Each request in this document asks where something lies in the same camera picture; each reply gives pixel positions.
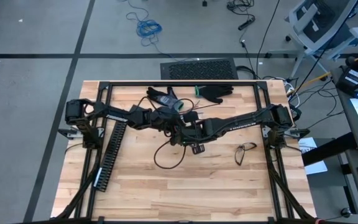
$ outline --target black metal frame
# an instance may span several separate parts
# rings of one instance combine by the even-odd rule
[[[221,85],[222,83],[225,84],[230,84],[233,86],[250,86],[254,89],[254,94],[255,94],[255,103],[257,106],[257,109],[260,110],[262,109],[262,102],[260,99],[260,95],[259,95],[259,90],[262,90],[263,94],[264,94],[264,100],[265,100],[265,104],[268,105],[270,104],[270,97],[269,97],[269,91],[267,89],[267,84],[266,81],[256,81],[256,82],[212,82],[212,81],[179,81],[179,82],[170,82],[170,81],[162,81],[162,82],[117,82],[117,83],[112,83],[112,82],[100,82],[99,83],[99,88],[98,88],[98,96],[97,96],[97,101],[101,100],[101,96],[103,94],[103,91],[105,89],[108,90],[108,95],[107,95],[107,99],[106,99],[106,104],[110,103],[110,99],[111,99],[111,95],[112,95],[112,88],[114,86],[195,86],[195,84],[197,85]],[[103,126],[104,129],[106,129],[106,119],[103,119]],[[264,150],[265,150],[265,156],[266,156],[266,163],[267,163],[267,169],[268,169],[268,175],[269,175],[269,180],[270,180],[270,188],[272,191],[272,200],[273,200],[273,206],[275,209],[275,214],[276,214],[276,218],[282,218],[282,213],[281,213],[281,206],[280,206],[280,201],[278,198],[278,191],[277,191],[277,183],[276,181],[272,178],[272,176],[269,174],[269,162],[272,162],[272,156],[270,154],[271,148],[268,147],[267,145],[267,138],[263,135],[263,126],[261,126],[261,133],[262,133],[262,137],[264,139]],[[287,186],[287,178],[285,175],[285,170],[284,170],[284,165],[283,165],[283,160],[282,160],[282,155],[279,149],[275,149],[275,153],[276,153],[276,157],[277,157],[277,162],[278,162],[278,173],[280,174],[280,178],[283,181],[284,185]],[[88,175],[88,167],[90,164],[90,160],[91,160],[91,152],[88,150],[85,156],[85,163],[84,163],[84,169],[83,169],[83,173],[82,173],[82,179],[81,179],[81,183],[83,183],[83,180],[85,179],[84,177],[86,177],[86,175]],[[87,211],[86,211],[86,219],[90,220],[92,217],[92,212],[93,212],[93,205],[94,205],[94,195],[96,193],[96,189],[93,187],[93,185],[91,186],[91,194],[89,196],[89,201],[88,201],[88,207],[87,207]],[[79,218],[80,214],[81,214],[81,208],[83,205],[83,200],[81,199],[80,202],[78,203],[76,210],[75,210],[75,218]],[[293,214],[293,209],[292,206],[290,204],[290,201],[288,198],[285,197],[285,205],[286,205],[286,209],[287,209],[287,214],[288,214],[288,218],[294,218],[294,214]],[[241,222],[241,223],[247,223],[247,224],[263,224],[263,223],[274,223],[274,220],[272,221],[272,217],[267,217],[268,221],[267,222]],[[100,223],[117,223],[117,222],[107,222],[107,221],[101,221]],[[126,223],[142,223],[142,224],[148,224],[149,222],[126,222]],[[159,222],[159,223],[177,223],[177,222]],[[203,223],[213,223],[213,224],[220,224],[220,223],[233,223],[233,222],[203,222]]]

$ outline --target black glove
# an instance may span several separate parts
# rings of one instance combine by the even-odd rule
[[[164,93],[149,87],[146,93],[150,100],[155,101],[161,105],[167,106],[169,108],[173,108],[176,111],[180,111],[183,106],[183,102],[178,101],[178,98],[174,94],[172,87],[167,87],[167,92],[168,93]]]
[[[230,95],[233,93],[232,85],[210,85],[204,87],[196,86],[196,96],[202,96],[213,103],[222,103],[218,97]]]

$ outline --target butcher block tabletop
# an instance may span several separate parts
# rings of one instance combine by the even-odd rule
[[[114,86],[111,106],[130,110],[132,105],[137,105],[149,87],[147,81],[142,82],[144,86]],[[283,82],[266,82],[271,102],[288,107]],[[85,81],[78,98],[95,101],[98,85],[99,81]],[[166,87],[156,89],[167,91]],[[173,87],[173,90],[178,98],[189,98],[194,103],[198,102],[199,107],[212,104],[196,98],[194,87]],[[265,106],[262,92],[260,94]],[[222,99],[220,105],[197,110],[199,117],[229,118],[257,109],[251,86],[234,86],[233,94]],[[188,102],[184,103],[183,111],[191,107]],[[147,100],[140,106],[151,108]],[[104,148],[108,145],[114,123],[112,120],[107,122]],[[93,220],[99,216],[104,216],[105,220],[143,221],[267,221],[267,217],[275,217],[260,126],[231,131],[205,144],[206,150],[201,154],[194,155],[187,150],[183,162],[172,170],[158,168],[153,160],[157,148],[167,140],[162,132],[154,129],[136,131],[126,128],[107,190],[96,192]],[[299,147],[295,139],[286,140],[289,146]],[[82,139],[71,140],[67,147],[81,142]],[[257,147],[246,151],[242,165],[238,166],[234,154],[245,142],[254,142]],[[85,153],[82,146],[67,151],[51,217],[62,212],[79,189]],[[156,160],[161,166],[170,167],[180,160],[182,154],[183,147],[168,144],[159,151]],[[282,158],[288,188],[305,210],[315,216],[301,153],[284,148]],[[283,217],[287,217],[282,191],[278,186],[277,189]],[[84,196],[82,217],[86,213],[89,191]]]

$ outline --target black gear rack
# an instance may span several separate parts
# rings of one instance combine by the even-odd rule
[[[121,146],[122,138],[124,137],[127,124],[121,121],[116,121],[114,129],[110,136],[109,144],[107,145],[106,152],[104,153],[102,164],[96,176],[94,187],[98,191],[105,192],[109,183],[110,175],[114,163],[117,159],[118,150]]]

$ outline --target eyeglasses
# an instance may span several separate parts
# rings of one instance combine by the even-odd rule
[[[246,151],[255,149],[257,145],[253,142],[246,142],[244,144],[241,144],[234,155],[234,161],[237,165],[241,166],[242,161],[244,160],[244,156],[246,154]]]

